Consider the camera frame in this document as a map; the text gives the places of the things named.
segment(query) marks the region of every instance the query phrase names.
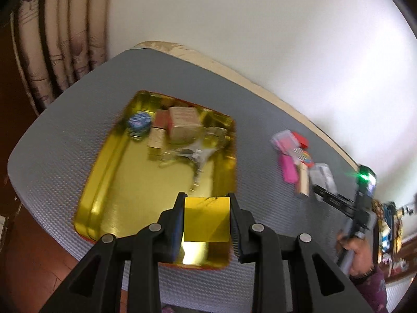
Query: pink object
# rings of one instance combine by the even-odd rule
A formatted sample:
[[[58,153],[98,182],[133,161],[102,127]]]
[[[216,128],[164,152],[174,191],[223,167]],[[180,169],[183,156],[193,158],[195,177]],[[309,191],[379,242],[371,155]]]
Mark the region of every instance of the pink object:
[[[171,307],[164,307],[162,313],[175,313],[175,311]]]
[[[291,155],[294,149],[300,146],[293,133],[288,129],[275,134],[271,142],[275,148],[288,155]]]
[[[298,182],[298,173],[292,157],[281,154],[279,157],[279,163],[281,165],[284,181],[289,184],[296,184]]]

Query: wooden cabinet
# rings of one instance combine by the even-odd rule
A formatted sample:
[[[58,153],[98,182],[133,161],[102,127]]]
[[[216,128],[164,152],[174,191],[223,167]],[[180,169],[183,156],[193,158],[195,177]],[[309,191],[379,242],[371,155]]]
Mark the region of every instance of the wooden cabinet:
[[[7,176],[7,161],[36,119],[20,78],[10,25],[0,29],[0,215],[13,216],[20,201]]]
[[[410,274],[417,272],[417,237],[406,242],[400,252],[396,255],[395,260],[403,259],[408,264],[408,268],[402,272],[391,271],[389,275],[389,266],[380,264],[382,271],[384,272],[385,282],[391,283],[401,280]]]

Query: table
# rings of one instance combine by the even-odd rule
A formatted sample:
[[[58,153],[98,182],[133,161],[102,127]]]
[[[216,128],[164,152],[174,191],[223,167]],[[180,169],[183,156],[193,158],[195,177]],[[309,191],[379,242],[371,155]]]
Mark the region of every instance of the table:
[[[107,132],[141,89],[234,118],[240,206],[279,234],[310,233],[334,257],[336,232],[346,217],[314,198],[295,197],[293,186],[282,181],[277,152],[269,141],[287,128],[308,138],[314,161],[330,166],[339,193],[350,198],[356,188],[354,177],[348,176],[354,171],[352,162],[339,154],[340,149],[331,147],[318,129],[312,132],[246,88],[190,62],[142,47],[124,51],[69,88],[32,124],[10,156],[10,181],[22,203],[70,254],[80,260],[91,247],[72,227],[78,199]],[[208,312],[250,312],[252,264],[241,265],[233,258],[221,271],[160,267],[159,277],[164,303]],[[286,291],[289,296],[289,281]]]

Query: gold tray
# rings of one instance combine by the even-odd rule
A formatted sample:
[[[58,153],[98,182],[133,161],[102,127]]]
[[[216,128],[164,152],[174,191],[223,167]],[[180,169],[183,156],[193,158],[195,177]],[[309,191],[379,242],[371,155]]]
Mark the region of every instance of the gold tray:
[[[200,186],[190,193],[194,169],[186,158],[162,166],[150,155],[147,137],[130,138],[127,120],[138,111],[151,116],[158,109],[193,106],[204,127],[227,130],[228,143],[204,166]],[[180,147],[166,145],[165,150]],[[97,241],[106,233],[117,237],[136,234],[157,222],[162,211],[173,207],[179,192],[189,196],[225,196],[235,191],[234,121],[229,116],[199,105],[148,91],[139,91],[110,131],[80,198],[74,217],[75,231]],[[182,242],[176,264],[192,268],[222,268],[230,260],[230,242]]]

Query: purple clothing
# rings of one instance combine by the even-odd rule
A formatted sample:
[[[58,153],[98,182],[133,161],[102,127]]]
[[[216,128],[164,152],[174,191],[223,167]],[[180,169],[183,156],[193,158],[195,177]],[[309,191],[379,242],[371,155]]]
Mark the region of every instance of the purple clothing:
[[[375,266],[375,273],[356,288],[375,313],[388,313],[384,274],[378,266]]]

